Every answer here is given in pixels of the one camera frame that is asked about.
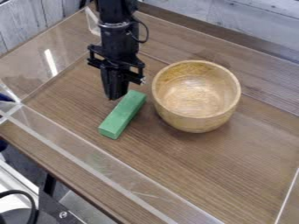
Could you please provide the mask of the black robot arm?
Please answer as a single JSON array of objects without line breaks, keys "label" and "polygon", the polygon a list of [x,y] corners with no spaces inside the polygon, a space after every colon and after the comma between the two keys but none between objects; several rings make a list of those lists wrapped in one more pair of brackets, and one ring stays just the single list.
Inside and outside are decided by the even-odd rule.
[{"label": "black robot arm", "polygon": [[149,31],[134,17],[137,0],[94,1],[100,45],[88,46],[88,64],[100,70],[104,93],[113,101],[126,94],[129,83],[144,82],[145,63],[137,53]]}]

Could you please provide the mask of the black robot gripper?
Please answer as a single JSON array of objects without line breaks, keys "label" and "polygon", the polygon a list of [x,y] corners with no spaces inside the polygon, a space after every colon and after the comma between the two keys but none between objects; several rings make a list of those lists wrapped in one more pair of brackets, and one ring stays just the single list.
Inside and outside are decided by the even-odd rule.
[{"label": "black robot gripper", "polygon": [[104,93],[109,100],[116,100],[126,94],[128,81],[137,85],[145,83],[145,63],[134,55],[122,59],[110,59],[104,56],[100,45],[88,45],[88,52],[88,64],[92,67],[100,68],[106,63],[110,68],[120,70],[110,70],[108,73],[106,68],[100,68]]}]

